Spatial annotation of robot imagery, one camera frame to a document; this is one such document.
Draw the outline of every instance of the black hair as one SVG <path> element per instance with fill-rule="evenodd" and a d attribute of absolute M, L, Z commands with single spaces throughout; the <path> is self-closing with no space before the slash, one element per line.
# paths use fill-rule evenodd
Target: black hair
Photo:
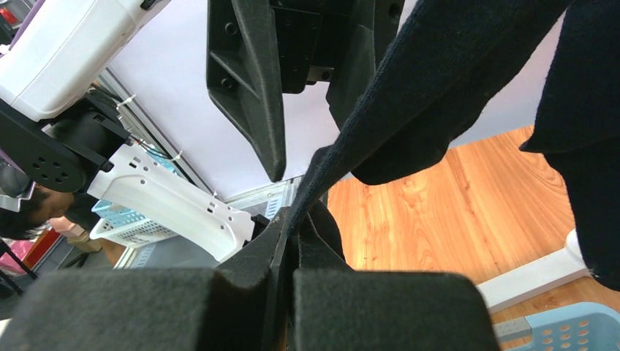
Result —
<path fill-rule="evenodd" d="M 0 237 L 13 240 L 30 240 L 37 237 L 37 230 L 45 222 L 36 223 L 32 221 L 32 216 L 39 209 L 43 201 L 48 198 L 48 194 L 35 187 L 30 200 L 21 202 L 19 212 L 9 211 L 0 208 Z"/>

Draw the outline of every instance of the white robotic arm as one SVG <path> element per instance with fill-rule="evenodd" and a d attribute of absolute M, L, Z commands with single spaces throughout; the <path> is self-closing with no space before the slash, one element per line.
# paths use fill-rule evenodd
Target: white robotic arm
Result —
<path fill-rule="evenodd" d="M 43 1 L 0 58 L 0 99 L 34 122 L 51 120 L 72 107 L 115 54 L 170 0 Z M 140 212 L 220 262 L 252 239 L 255 223 L 250 214 L 160 167 L 138 144 L 121 145 L 109 164 L 111 169 L 94 176 L 90 195 Z M 36 172 L 26 173 L 36 179 Z"/>

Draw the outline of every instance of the white panel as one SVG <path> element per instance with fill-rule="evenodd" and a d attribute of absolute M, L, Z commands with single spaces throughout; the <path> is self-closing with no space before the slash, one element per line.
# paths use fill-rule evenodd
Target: white panel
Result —
<path fill-rule="evenodd" d="M 407 0 L 404 19 L 415 0 Z M 229 197 L 269 184 L 252 147 L 210 101 L 205 82 L 207 0 L 172 1 L 110 65 L 136 93 L 161 130 L 218 194 Z M 489 103 L 479 122 L 456 143 L 531 124 L 555 51 L 557 28 L 519 76 Z M 314 151 L 338 134 L 325 84 L 284 96 L 288 166 L 303 174 Z"/>

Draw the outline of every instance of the light blue plastic basket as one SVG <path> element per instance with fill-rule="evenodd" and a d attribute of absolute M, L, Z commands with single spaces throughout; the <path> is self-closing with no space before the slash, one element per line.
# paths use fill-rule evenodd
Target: light blue plastic basket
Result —
<path fill-rule="evenodd" d="M 170 172 L 177 174 L 173 163 L 162 157 L 149 154 L 149 156 L 164 166 Z M 112 226 L 118 228 L 127 224 L 135 223 L 146 219 L 145 216 L 126 207 L 115 205 L 110 201 L 100 200 L 92 209 L 101 218 L 107 220 Z"/>
<path fill-rule="evenodd" d="M 500 342 L 532 340 L 509 351 L 619 351 L 620 314 L 583 302 L 495 325 Z"/>

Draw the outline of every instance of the zip tie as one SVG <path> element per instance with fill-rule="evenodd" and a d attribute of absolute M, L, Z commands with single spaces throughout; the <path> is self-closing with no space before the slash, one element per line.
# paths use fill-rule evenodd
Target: zip tie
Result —
<path fill-rule="evenodd" d="M 179 159 L 181 159 L 181 155 L 183 154 L 183 150 L 178 152 L 178 155 L 174 156 L 173 159 L 171 159 L 171 161 L 178 161 Z"/>
<path fill-rule="evenodd" d="M 125 99 L 125 101 L 119 102 L 118 104 L 116 104 L 116 110 L 118 111 L 119 108 L 129 104 L 130 102 L 134 101 L 134 99 L 135 99 L 135 94 Z"/>

